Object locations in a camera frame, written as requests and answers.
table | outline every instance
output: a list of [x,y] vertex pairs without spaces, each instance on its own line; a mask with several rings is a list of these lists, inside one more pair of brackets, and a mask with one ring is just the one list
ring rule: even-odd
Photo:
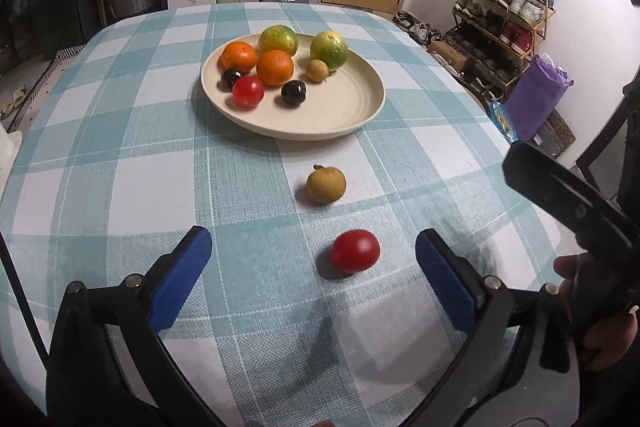
[[[344,35],[383,79],[379,116],[351,136],[311,143],[225,120],[204,97],[201,64],[228,40],[278,23]],[[436,229],[512,287],[552,280],[558,229],[506,187],[507,148],[463,87],[375,15],[296,4],[181,8],[123,20],[87,44],[24,139],[0,229],[48,344],[68,282],[118,284],[192,225],[207,227],[211,260],[161,336],[212,409],[230,426],[397,426],[462,342],[415,262],[420,230]],[[313,164],[345,172],[340,201],[305,199]],[[376,234],[380,261],[348,279],[320,277],[318,259],[354,228]],[[43,407],[44,371],[4,273],[0,345]],[[140,377],[129,378],[145,396]]]

small brown fruit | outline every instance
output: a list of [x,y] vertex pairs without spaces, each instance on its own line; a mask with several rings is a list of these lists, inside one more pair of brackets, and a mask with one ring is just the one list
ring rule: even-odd
[[329,76],[329,68],[322,60],[315,58],[306,66],[305,74],[312,82],[323,82]]
[[314,165],[314,171],[306,179],[309,196],[322,204],[334,203],[347,190],[347,179],[340,169]]

finger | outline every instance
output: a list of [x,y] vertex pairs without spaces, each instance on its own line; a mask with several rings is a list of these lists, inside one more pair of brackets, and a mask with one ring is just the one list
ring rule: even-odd
[[563,279],[573,279],[578,269],[577,255],[563,255],[554,259],[554,272]]
[[601,371],[620,360],[633,343],[637,333],[636,315],[625,311],[598,322],[584,336],[584,347],[600,350],[586,368]]
[[560,287],[558,288],[558,292],[560,294],[560,298],[562,299],[562,304],[564,304],[564,309],[566,310],[566,314],[571,320],[571,295],[574,292],[574,282],[569,279],[565,279],[560,283]]

purple bag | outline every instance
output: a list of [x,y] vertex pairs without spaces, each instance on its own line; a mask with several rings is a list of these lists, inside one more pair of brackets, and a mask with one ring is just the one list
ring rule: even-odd
[[518,139],[529,141],[536,135],[573,83],[565,71],[553,64],[549,55],[533,57],[529,69],[504,102]]

tangerine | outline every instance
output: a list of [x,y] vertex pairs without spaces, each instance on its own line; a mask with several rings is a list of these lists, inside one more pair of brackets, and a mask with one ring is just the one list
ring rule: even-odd
[[293,76],[293,60],[286,52],[270,50],[258,59],[257,72],[267,86],[281,86]]
[[253,70],[257,61],[258,55],[254,47],[241,41],[230,42],[222,51],[222,55],[220,55],[220,65],[224,70],[238,68],[244,73],[249,73]]

